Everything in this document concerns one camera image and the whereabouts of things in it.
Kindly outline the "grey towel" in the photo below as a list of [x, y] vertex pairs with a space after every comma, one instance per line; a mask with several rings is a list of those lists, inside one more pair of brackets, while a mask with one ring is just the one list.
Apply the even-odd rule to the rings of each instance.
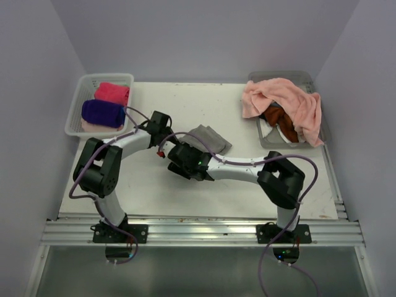
[[195, 137], [191, 136], [194, 135], [198, 137], [203, 143], [213, 152], [216, 154], [224, 155], [226, 154], [231, 148], [232, 144], [224, 139], [219, 133], [217, 133], [214, 129], [210, 126], [203, 126], [199, 125], [196, 128], [193, 128], [189, 131], [188, 135], [184, 135], [179, 138], [179, 141], [182, 143], [186, 143], [191, 147], [194, 147], [201, 152], [209, 152], [206, 149], [206, 146], [200, 142]]

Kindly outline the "light pink towel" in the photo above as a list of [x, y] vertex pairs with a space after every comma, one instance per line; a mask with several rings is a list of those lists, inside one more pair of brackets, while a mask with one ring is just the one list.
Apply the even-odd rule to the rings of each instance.
[[322, 109], [318, 93], [307, 93], [284, 78], [249, 81], [242, 93], [242, 117], [255, 118], [277, 103], [291, 119], [295, 131], [312, 147], [323, 145], [319, 137]]

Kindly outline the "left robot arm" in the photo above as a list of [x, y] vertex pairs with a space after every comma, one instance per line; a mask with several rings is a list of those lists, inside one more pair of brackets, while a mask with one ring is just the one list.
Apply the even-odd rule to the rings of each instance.
[[127, 218], [116, 195], [116, 186], [123, 159], [136, 152], [158, 147], [172, 135], [172, 120], [167, 114], [153, 112], [151, 118], [131, 132], [109, 139], [86, 140], [73, 172], [71, 199], [93, 200], [103, 223], [109, 225], [107, 236], [115, 243], [125, 241], [129, 228]]

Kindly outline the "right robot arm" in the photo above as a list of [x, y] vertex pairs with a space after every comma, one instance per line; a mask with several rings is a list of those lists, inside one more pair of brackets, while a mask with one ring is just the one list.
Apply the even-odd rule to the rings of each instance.
[[266, 157], [227, 160], [215, 158], [208, 152], [188, 144], [167, 141], [161, 153], [170, 160], [168, 169], [186, 179], [217, 181], [230, 179], [257, 184], [270, 201], [277, 206], [275, 234], [279, 241], [289, 243], [298, 235], [298, 198], [305, 174], [281, 154], [269, 152]]

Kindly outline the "hot pink rolled towel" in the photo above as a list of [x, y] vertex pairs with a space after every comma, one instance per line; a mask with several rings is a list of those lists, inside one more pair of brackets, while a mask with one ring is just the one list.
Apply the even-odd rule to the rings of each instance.
[[128, 86], [101, 82], [94, 93], [94, 99], [126, 106], [129, 100], [129, 92], [130, 88]]

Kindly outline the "purple rolled towel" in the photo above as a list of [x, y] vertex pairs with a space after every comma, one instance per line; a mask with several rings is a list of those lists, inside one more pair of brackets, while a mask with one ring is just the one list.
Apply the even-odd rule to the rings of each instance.
[[96, 99], [83, 103], [81, 115], [90, 124], [111, 128], [121, 127], [126, 116], [123, 105]]

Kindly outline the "pale pink rolled towel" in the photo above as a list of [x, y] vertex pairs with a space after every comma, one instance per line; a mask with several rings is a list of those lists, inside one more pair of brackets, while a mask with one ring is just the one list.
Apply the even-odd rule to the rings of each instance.
[[118, 132], [123, 129], [123, 125], [114, 128], [114, 127], [108, 127], [108, 126], [101, 126], [97, 124], [92, 124], [86, 122], [84, 119], [81, 120], [81, 126], [84, 132], [86, 133], [107, 133], [107, 132]]

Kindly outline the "white cloth in bin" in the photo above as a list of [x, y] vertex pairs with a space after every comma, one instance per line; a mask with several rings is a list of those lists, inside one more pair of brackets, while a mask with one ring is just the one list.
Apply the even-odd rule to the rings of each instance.
[[258, 130], [260, 132], [261, 139], [266, 144], [287, 144], [290, 146], [296, 146], [297, 144], [306, 143], [305, 139], [301, 136], [298, 136], [297, 142], [292, 142], [286, 135], [281, 131], [280, 126], [276, 124], [272, 127], [266, 120], [259, 119], [258, 120]]

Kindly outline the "white plastic basket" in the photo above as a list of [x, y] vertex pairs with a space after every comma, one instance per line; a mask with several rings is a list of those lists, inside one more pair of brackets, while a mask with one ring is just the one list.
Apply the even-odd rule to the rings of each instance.
[[126, 132], [128, 126], [128, 119], [124, 120], [122, 129], [119, 131], [100, 131], [100, 132], [86, 132], [82, 127], [82, 105], [85, 101], [93, 100], [94, 93], [99, 88], [102, 82], [109, 82], [116, 85], [129, 87], [129, 96], [127, 106], [132, 106], [132, 93], [134, 88], [134, 76], [128, 73], [99, 73], [83, 75], [76, 86], [71, 106], [66, 120], [64, 132], [72, 137], [79, 137], [80, 139], [88, 139], [96, 137], [99, 139], [110, 138], [118, 136]]

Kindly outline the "brown towel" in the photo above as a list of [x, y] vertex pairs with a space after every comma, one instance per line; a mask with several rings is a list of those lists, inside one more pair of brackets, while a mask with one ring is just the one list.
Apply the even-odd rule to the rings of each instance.
[[269, 106], [260, 116], [270, 127], [276, 127], [285, 142], [300, 143], [291, 118], [282, 107]]

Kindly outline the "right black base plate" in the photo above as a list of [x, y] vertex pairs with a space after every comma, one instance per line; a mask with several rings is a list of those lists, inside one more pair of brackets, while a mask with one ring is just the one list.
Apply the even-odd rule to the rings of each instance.
[[310, 244], [312, 243], [309, 225], [299, 224], [293, 231], [285, 231], [274, 222], [256, 225], [256, 238], [259, 244]]

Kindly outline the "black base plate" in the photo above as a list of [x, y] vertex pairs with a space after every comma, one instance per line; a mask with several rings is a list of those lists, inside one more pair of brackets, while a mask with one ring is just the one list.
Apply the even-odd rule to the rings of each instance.
[[312, 243], [309, 225], [299, 224], [293, 231], [285, 231], [274, 222], [256, 225], [256, 238], [259, 244], [310, 244]]
[[129, 233], [135, 237], [138, 244], [145, 244], [147, 242], [147, 236], [149, 234], [149, 226], [144, 224], [123, 224], [118, 226], [118, 229], [123, 232], [117, 231], [106, 223], [100, 222], [90, 227], [93, 231], [94, 243], [130, 243], [131, 237], [126, 233]]

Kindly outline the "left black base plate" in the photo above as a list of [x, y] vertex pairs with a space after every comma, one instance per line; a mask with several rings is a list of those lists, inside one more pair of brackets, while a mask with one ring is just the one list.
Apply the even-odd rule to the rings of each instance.
[[93, 231], [94, 243], [130, 243], [131, 237], [126, 233], [129, 233], [135, 237], [138, 244], [145, 244], [147, 242], [147, 236], [149, 234], [149, 226], [144, 224], [123, 224], [118, 226], [118, 229], [123, 232], [117, 231], [106, 223], [100, 222], [90, 227]]

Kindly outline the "aluminium mounting rail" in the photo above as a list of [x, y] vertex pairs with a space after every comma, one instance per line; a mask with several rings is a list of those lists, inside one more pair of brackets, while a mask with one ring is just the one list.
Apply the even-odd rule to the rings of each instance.
[[[98, 218], [61, 217], [46, 222], [41, 245], [92, 246], [91, 226]], [[256, 247], [257, 225], [265, 220], [227, 218], [130, 217], [132, 225], [147, 225], [147, 247]], [[365, 245], [358, 222], [308, 220], [312, 247], [361, 247]]]

